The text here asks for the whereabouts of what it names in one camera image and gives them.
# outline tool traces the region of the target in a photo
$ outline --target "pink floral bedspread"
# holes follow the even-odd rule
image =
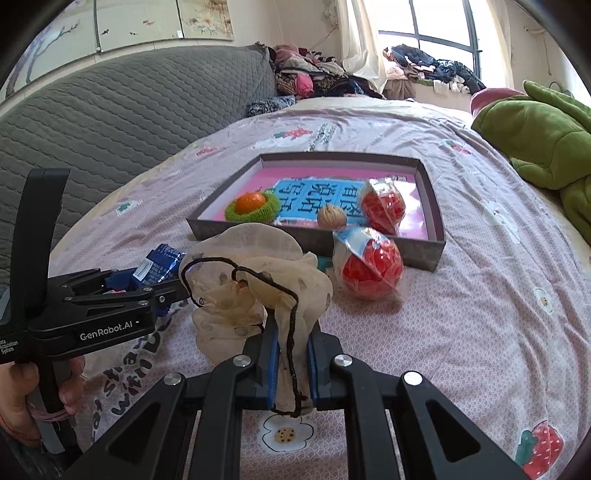
[[[259,153],[417,157],[447,232],[437,271],[407,270],[409,298],[399,309],[335,292],[322,329],[375,370],[422,372],[517,456],[530,478],[549,471],[545,478],[554,479],[591,423],[589,279],[545,207],[478,134],[444,113],[409,102],[393,105],[354,115],[287,110],[244,119],[199,140],[68,237],[53,255],[50,275],[136,266],[160,243],[188,250],[194,238],[185,218]],[[89,381],[87,410],[77,419],[84,449],[165,373],[210,371],[195,346],[192,309],[180,306],[153,335],[104,353],[113,356],[113,368]],[[526,431],[541,440],[518,452]],[[294,440],[285,445],[281,438],[290,434]],[[551,455],[540,450],[544,442]],[[342,414],[294,421],[246,412],[241,469],[243,479],[346,478]]]

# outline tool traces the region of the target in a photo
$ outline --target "pile of clothes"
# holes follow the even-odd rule
[[[335,57],[323,57],[319,51],[295,45],[269,47],[269,54],[280,95],[294,95],[298,100],[353,95],[384,98],[369,87],[367,80],[347,75]]]
[[[474,94],[486,87],[474,72],[463,63],[453,60],[435,60],[431,55],[408,45],[388,47],[384,50],[388,83],[385,93],[388,98],[390,90],[397,92],[405,89],[413,90],[411,82],[422,83],[432,80],[437,93],[452,90]]]

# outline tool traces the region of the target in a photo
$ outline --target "window frame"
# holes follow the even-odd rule
[[[476,26],[474,24],[474,16],[472,15],[472,7],[470,6],[470,0],[462,0],[464,6],[464,16],[468,26],[468,36],[470,38],[470,45],[464,45],[463,43],[457,43],[454,41],[446,40],[445,38],[430,37],[428,35],[421,35],[418,32],[417,15],[414,10],[414,0],[408,0],[410,4],[410,12],[413,17],[413,28],[414,33],[396,32],[389,30],[378,30],[380,35],[396,35],[398,37],[415,38],[418,41],[418,47],[421,48],[421,40],[428,41],[431,43],[439,43],[448,47],[458,48],[472,53],[474,57],[474,74],[480,78],[480,53],[482,50],[478,49],[478,36],[476,35]]]

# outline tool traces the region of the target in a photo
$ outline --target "plastic packaging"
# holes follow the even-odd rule
[[[397,287],[404,264],[393,240],[372,228],[355,226],[338,230],[333,237],[333,268],[346,291],[367,300],[402,300]]]
[[[406,204],[393,179],[367,180],[358,193],[357,202],[371,228],[388,235],[398,235],[398,227],[406,214]]]
[[[131,281],[136,287],[143,287],[176,278],[178,267],[184,256],[184,253],[166,244],[160,244],[144,258],[135,270]]]

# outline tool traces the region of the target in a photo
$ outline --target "plastic bag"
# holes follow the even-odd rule
[[[232,280],[234,267],[220,260],[250,270],[236,270]],[[197,244],[180,266],[192,299],[204,305],[193,312],[196,343],[214,365],[242,353],[246,339],[260,333],[265,307],[274,310],[281,352],[275,408],[296,416],[313,408],[307,340],[333,293],[317,266],[316,256],[304,255],[292,236],[261,223],[236,225]]]
[[[338,282],[356,297],[402,300],[398,288],[404,264],[393,240],[369,227],[333,233],[333,268]]]
[[[398,235],[398,227],[406,214],[406,204],[393,179],[367,180],[358,193],[357,202],[371,228],[388,235]]]

